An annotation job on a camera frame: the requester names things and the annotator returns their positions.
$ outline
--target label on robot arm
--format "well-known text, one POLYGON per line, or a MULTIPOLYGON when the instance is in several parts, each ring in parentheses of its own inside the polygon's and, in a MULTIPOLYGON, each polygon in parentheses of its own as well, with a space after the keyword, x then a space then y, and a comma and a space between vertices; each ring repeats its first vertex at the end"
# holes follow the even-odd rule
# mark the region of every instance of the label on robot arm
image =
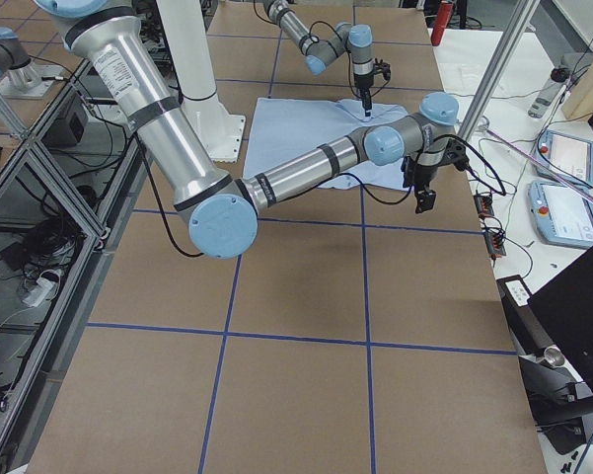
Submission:
POLYGON ((110 46, 95 59, 95 69, 101 76, 112 96, 118 100, 125 94, 138 89, 138 81, 118 49, 110 46))
POLYGON ((506 287, 511 293, 511 297, 518 306, 526 306, 529 304, 529 292, 526 290, 522 281, 515 279, 508 281, 506 287))

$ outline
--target tablet screen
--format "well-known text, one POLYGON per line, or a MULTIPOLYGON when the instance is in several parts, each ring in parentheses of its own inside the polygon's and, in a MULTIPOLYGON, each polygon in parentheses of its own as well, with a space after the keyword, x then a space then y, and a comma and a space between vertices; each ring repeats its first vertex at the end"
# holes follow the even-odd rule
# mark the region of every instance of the tablet screen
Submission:
POLYGON ((579 180, 587 179, 590 144, 563 135, 553 135, 551 163, 579 180))
POLYGON ((590 208, 570 188, 542 185, 557 237, 593 242, 590 208))

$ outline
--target tablet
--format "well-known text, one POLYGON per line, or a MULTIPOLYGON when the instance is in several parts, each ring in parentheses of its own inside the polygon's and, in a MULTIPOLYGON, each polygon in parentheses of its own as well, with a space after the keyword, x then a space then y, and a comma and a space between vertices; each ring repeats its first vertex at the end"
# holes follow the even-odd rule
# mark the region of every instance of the tablet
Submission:
POLYGON ((552 178, 551 169, 577 185, 593 186, 593 141, 547 130, 538 140, 537 155, 540 176, 552 178))
POLYGON ((559 183, 535 181, 529 188, 539 233, 549 243, 587 249, 593 245, 593 205, 559 183))

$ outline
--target blue cable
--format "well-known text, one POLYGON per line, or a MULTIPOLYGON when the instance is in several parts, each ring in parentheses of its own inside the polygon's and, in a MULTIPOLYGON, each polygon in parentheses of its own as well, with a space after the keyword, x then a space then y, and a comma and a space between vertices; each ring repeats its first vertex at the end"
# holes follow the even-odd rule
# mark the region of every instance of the blue cable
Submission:
POLYGON ((579 458, 579 462, 577 463, 576 467, 574 468, 574 472, 572 474, 579 473, 579 468, 581 467, 581 464, 583 464, 583 459, 585 459, 585 455, 588 453, 588 450, 590 449, 590 446, 592 445, 592 441, 593 441, 593 433, 592 433, 592 436, 590 436, 590 438, 588 439, 588 442, 585 445, 585 449, 583 449, 583 454, 581 454, 581 457, 579 458))

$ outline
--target white cloth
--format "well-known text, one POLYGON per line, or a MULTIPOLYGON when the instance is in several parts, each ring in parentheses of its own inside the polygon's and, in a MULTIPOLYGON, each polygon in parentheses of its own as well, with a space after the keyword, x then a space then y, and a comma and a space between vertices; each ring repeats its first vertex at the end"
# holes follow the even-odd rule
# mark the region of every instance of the white cloth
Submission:
MULTIPOLYGON (((349 99, 336 103, 260 98, 250 132, 244 178, 263 173, 360 126, 383 125, 407 114, 402 106, 373 104, 372 117, 365 121, 361 103, 349 99)), ((401 161, 386 166, 365 162, 347 171, 366 184, 402 190, 400 167, 401 161)), ((356 185, 352 178, 340 176, 321 188, 346 190, 356 185)))

